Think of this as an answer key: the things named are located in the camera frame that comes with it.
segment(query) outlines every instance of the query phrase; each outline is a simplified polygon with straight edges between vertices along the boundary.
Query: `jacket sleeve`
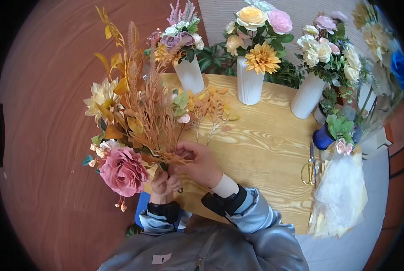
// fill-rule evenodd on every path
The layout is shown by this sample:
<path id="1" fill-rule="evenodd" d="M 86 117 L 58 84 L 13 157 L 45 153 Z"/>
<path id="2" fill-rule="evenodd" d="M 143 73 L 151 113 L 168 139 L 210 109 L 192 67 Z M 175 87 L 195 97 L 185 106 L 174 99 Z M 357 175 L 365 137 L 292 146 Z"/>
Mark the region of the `jacket sleeve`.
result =
<path id="1" fill-rule="evenodd" d="M 231 216 L 253 245 L 263 270 L 309 270 L 292 224 L 282 224 L 282 216 L 271 209 L 257 188 L 246 188 L 243 204 Z"/>

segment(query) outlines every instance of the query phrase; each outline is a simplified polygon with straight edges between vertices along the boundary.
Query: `jacket zipper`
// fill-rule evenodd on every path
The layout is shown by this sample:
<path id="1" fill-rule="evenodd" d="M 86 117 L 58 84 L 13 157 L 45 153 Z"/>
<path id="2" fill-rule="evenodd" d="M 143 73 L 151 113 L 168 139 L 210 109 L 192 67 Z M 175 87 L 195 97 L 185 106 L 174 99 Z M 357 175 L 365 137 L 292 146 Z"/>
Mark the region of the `jacket zipper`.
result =
<path id="1" fill-rule="evenodd" d="M 200 267 L 202 266 L 202 259 L 203 259 L 204 257 L 206 257 L 206 254 L 208 253 L 209 249 L 211 248 L 211 245 L 212 245 L 212 243 L 214 242 L 214 238 L 215 238 L 216 235 L 217 235 L 216 232 L 213 233 L 213 234 L 209 237 L 208 241 L 205 243 L 204 247 L 202 248 L 202 252 L 200 252 L 200 253 L 198 254 L 198 255 L 199 255 L 199 259 L 198 259 L 198 262 L 196 263 L 196 266 L 194 267 L 193 271 L 195 271 L 196 268 L 198 268 L 198 267 L 199 267 L 199 270 L 201 269 Z"/>

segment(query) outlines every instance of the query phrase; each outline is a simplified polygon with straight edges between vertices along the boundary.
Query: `brown floor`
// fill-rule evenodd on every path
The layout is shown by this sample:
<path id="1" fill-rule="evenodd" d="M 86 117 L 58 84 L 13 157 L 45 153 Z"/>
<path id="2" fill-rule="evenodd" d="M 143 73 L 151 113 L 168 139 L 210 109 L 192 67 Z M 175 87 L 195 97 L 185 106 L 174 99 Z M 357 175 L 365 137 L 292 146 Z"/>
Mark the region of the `brown floor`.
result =
<path id="1" fill-rule="evenodd" d="M 125 240 L 128 210 L 83 158 L 99 133 L 83 99 L 106 77 L 93 53 L 116 51 L 95 5 L 122 33 L 134 21 L 145 39 L 168 26 L 169 1 L 41 1 L 20 30 L 0 82 L 6 145 L 0 187 L 15 231 L 41 270 L 96 270 Z M 207 44 L 203 22 L 199 34 Z"/>

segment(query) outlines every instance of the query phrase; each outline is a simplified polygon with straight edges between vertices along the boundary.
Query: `purple rose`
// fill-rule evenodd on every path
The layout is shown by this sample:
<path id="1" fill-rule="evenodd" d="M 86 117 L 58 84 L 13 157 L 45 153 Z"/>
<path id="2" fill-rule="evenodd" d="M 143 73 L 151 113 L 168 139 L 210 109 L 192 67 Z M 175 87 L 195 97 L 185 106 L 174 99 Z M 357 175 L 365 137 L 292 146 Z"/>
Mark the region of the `purple rose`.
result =
<path id="1" fill-rule="evenodd" d="M 178 37 L 172 37 L 171 35 L 165 35 L 161 39 L 161 43 L 166 45 L 167 50 L 171 50 L 172 48 L 175 48 L 179 42 Z"/>
<path id="2" fill-rule="evenodd" d="M 181 41 L 187 41 L 184 44 L 184 46 L 190 46 L 190 45 L 194 44 L 193 36 L 190 33 L 188 33 L 187 31 L 179 32 L 176 37 Z"/>

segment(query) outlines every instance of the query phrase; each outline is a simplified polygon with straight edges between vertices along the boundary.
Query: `right hand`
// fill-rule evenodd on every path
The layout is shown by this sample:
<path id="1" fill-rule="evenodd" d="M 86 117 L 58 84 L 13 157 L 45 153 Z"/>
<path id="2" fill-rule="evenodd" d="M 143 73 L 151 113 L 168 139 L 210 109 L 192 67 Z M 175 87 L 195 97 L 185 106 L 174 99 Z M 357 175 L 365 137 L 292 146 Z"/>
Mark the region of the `right hand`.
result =
<path id="1" fill-rule="evenodd" d="M 187 174 L 193 181 L 209 189 L 218 185 L 223 172 L 218 168 L 208 146 L 181 141 L 176 144 L 176 153 L 186 160 L 192 160 L 191 163 L 177 166 L 179 172 Z"/>

